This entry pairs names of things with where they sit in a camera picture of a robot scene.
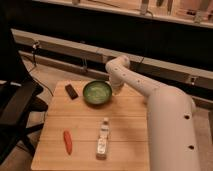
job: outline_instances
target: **toy carrot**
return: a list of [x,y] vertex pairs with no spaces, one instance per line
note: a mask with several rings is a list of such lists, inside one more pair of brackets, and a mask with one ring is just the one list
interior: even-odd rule
[[69,131],[64,131],[63,135],[67,153],[70,155],[72,153],[72,139],[70,133]]

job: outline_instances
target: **wooden tabletop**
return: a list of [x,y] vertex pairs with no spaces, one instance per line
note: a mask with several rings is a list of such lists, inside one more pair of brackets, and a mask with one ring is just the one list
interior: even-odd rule
[[[64,86],[71,83],[79,97],[71,100]],[[87,82],[59,82],[49,106],[32,162],[32,170],[149,171],[146,105],[142,95],[125,85],[103,106],[90,106],[82,97]],[[96,159],[100,125],[109,118],[106,160]],[[69,130],[73,151],[66,152],[63,131]]]

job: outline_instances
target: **small dark object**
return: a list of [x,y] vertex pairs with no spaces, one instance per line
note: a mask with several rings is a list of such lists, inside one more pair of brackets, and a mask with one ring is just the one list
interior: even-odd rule
[[68,95],[72,100],[78,97],[77,92],[75,91],[75,89],[71,84],[66,85],[65,90],[67,91]]

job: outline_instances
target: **floor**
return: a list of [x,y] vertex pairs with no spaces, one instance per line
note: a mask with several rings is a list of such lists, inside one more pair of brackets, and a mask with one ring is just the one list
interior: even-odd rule
[[[30,62],[25,61],[25,65],[30,70],[33,65]],[[82,75],[74,73],[68,73],[55,68],[37,65],[31,75],[37,78],[40,82],[48,86],[51,91],[54,91],[56,83],[62,80],[92,80]],[[51,94],[45,88],[44,92],[40,95],[43,100],[47,103],[51,101]],[[33,125],[44,121],[44,113],[32,113],[29,119],[28,125]],[[210,136],[210,127],[208,120],[208,111],[205,109],[198,108],[194,113],[194,124],[197,135],[200,163],[202,171],[213,170],[213,148]],[[40,132],[31,135],[32,143],[36,146],[39,139]],[[31,171],[30,165],[32,157],[26,152],[23,144],[19,143],[18,147],[14,148],[9,157],[0,166],[0,171]]]

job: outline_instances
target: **white object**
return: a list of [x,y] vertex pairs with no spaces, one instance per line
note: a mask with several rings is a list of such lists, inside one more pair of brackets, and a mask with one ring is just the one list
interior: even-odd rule
[[101,129],[99,133],[99,138],[97,142],[97,159],[103,160],[107,157],[107,148],[108,148],[108,137],[109,137],[109,119],[104,118]]
[[128,69],[123,55],[109,61],[106,70],[116,92],[124,82],[147,97],[151,171],[200,171],[192,121],[194,101],[182,90]]

